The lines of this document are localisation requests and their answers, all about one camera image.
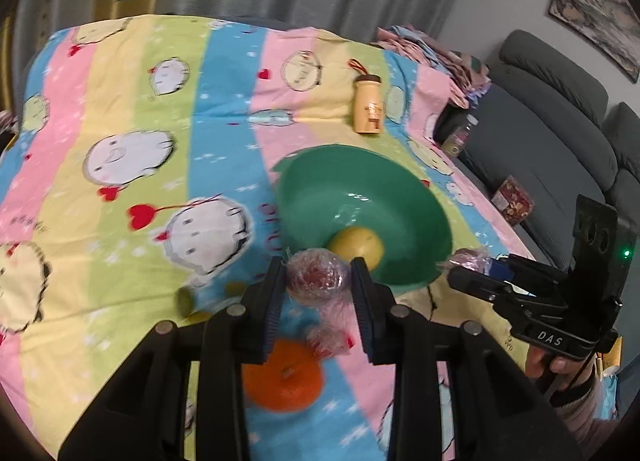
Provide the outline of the right forearm sleeve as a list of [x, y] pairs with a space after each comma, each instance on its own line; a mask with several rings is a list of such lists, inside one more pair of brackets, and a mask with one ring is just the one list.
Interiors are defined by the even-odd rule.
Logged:
[[589, 459], [613, 434], [617, 421], [596, 417], [601, 397], [601, 384], [593, 374], [588, 381], [571, 389], [555, 392], [549, 403], [555, 409]]

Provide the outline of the right hand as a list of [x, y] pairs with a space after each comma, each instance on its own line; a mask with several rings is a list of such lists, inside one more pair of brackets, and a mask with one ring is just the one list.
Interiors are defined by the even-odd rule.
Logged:
[[570, 360], [564, 357], [554, 357], [548, 351], [530, 345], [525, 360], [525, 374], [531, 379], [539, 379], [544, 371], [549, 369], [560, 379], [559, 391], [564, 391], [570, 387], [570, 383], [577, 377], [575, 385], [584, 383], [589, 379], [590, 374], [582, 371], [583, 361]]

